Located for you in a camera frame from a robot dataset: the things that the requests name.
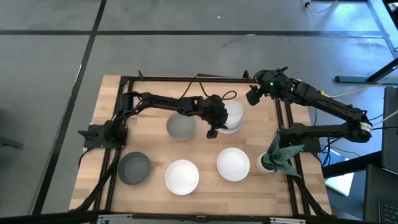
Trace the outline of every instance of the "gray floor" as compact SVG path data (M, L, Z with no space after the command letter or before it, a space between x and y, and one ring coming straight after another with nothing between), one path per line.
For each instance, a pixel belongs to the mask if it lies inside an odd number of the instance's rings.
M379 0L373 3L396 43L398 35L385 9ZM100 0L0 0L0 29L90 30L99 4ZM328 4L312 5L321 9ZM364 3L338 3L314 14L299 0L113 0L106 5L99 29L361 31L377 26ZM23 150L0 151L0 217L30 212L87 40L88 36L0 35L0 135L25 144ZM90 122L103 75L137 75L140 69L147 76L240 77L244 70L254 74L289 66L287 75L336 95L362 86L336 84L334 76L368 76L392 59L380 38L97 36L44 212L68 209L83 145L77 131ZM382 113L383 93L384 87L375 87L339 100L368 110L372 118ZM341 122L317 112L317 124ZM314 122L315 111L310 113ZM345 140L335 146L360 155L378 151L381 131L359 147Z

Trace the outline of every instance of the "wooden table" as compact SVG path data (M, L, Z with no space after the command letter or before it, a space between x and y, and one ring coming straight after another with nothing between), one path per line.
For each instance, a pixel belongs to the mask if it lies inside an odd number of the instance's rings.
M113 114L120 76L105 75L99 90L92 122L103 124ZM178 98L188 82L134 82L133 90ZM167 118L174 111L149 108L128 119L129 132L121 157L129 152L143 152L150 159L150 174L141 184L128 186L118 178L114 188L111 211L136 213L291 216L292 209L286 175L277 172L261 174L254 160L267 150L278 128L275 101L261 98L256 106L246 100L247 83L203 83L209 95L223 95L235 90L234 99L243 104L244 124L234 134L219 133L207 139L209 125L195 117L197 131L187 141L173 140L166 131ZM203 95L199 84L192 83L186 96ZM294 121L310 124L308 109L292 105ZM251 161L250 173L239 182L223 179L216 168L218 154L227 147L242 149ZM94 149L82 160L70 208L76 208L96 185L104 149ZM198 187L189 195L171 193L164 181L168 166L178 159L192 161L199 169ZM331 212L319 161L309 153L301 153L305 183L322 208ZM105 186L100 208L104 208L108 187ZM300 190L295 186L298 209L303 213Z

